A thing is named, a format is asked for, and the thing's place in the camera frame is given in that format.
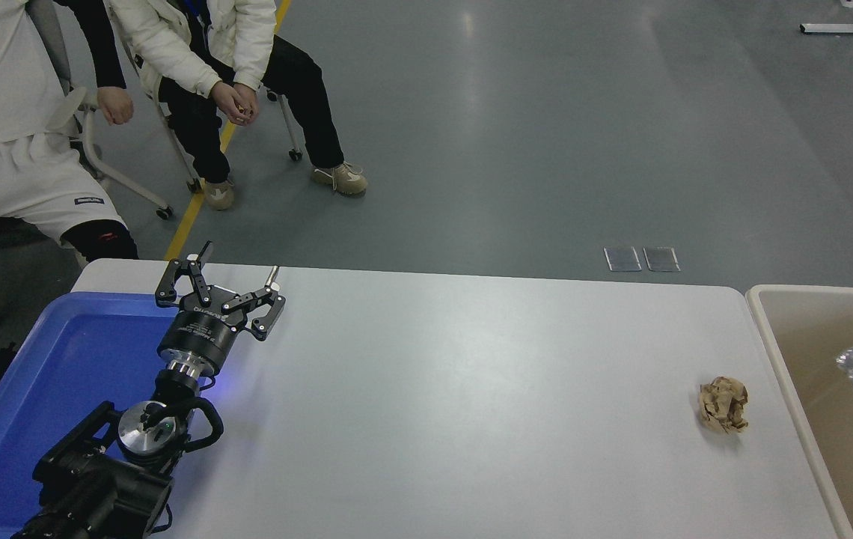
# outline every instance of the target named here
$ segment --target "white puffer jacket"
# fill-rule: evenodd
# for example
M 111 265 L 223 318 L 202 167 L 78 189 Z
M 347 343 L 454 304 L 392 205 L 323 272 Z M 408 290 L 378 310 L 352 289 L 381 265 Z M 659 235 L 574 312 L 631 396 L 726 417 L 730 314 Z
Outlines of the white puffer jacket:
M 137 72 L 150 96 L 157 95 L 163 76 L 204 97 L 221 81 L 213 68 L 191 52 L 187 17 L 168 0 L 109 0 L 109 6 L 121 25 L 122 38 L 133 54 L 143 58 Z M 273 48 L 276 4 L 273 0 L 207 0 L 207 7 L 211 56 L 234 69 L 235 82 L 259 89 Z

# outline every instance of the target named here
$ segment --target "crumpled paper ball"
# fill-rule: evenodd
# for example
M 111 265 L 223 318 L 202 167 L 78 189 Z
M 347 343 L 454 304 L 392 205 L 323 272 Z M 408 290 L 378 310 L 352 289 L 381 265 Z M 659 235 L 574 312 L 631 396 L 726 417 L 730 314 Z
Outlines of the crumpled paper ball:
M 741 433 L 749 426 L 742 419 L 749 394 L 735 378 L 717 376 L 711 383 L 700 386 L 700 420 L 717 433 Z

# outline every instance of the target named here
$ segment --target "white desk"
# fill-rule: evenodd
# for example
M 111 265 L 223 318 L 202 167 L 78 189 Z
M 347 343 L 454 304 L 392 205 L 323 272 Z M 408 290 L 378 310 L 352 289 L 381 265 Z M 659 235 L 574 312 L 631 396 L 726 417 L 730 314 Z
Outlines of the white desk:
M 163 267 L 97 261 L 74 290 L 152 293 Z M 268 270 L 204 274 L 243 292 Z M 286 267 L 278 282 L 268 341 L 242 335 L 205 392 L 226 433 L 177 468 L 176 539 L 836 537 L 737 291 Z M 717 375 L 748 387 L 740 436 L 697 423 Z

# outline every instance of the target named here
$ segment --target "hand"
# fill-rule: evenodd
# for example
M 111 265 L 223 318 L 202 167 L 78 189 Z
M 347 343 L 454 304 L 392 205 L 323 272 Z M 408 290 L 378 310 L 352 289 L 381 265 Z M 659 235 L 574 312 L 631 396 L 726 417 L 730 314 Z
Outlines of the hand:
M 211 99 L 217 103 L 218 109 L 224 112 L 229 122 L 235 126 L 246 126 L 249 120 L 249 109 L 246 101 L 237 93 L 237 90 L 231 88 L 223 82 L 217 82 L 214 88 L 210 89 Z
M 104 112 L 108 124 L 120 126 L 133 116 L 133 101 L 124 88 L 104 86 L 97 89 L 97 105 Z
M 257 115 L 260 114 L 260 107 L 257 106 L 257 92 L 253 88 L 250 88 L 250 86 L 243 85 L 241 82 L 234 82 L 234 89 L 241 95 L 241 99 L 246 102 L 244 110 L 248 112 L 249 116 L 246 123 L 250 125 L 257 119 Z

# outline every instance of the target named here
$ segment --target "sneaker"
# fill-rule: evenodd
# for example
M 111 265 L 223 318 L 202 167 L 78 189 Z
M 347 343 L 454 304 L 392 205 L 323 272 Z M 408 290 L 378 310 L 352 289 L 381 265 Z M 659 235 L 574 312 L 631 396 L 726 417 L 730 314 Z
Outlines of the sneaker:
M 230 178 L 220 183 L 204 182 L 204 199 L 217 211 L 229 208 L 234 205 L 234 182 Z
M 346 161 L 333 168 L 314 167 L 310 177 L 317 183 L 333 186 L 334 191 L 344 195 L 358 195 L 366 189 L 363 168 Z

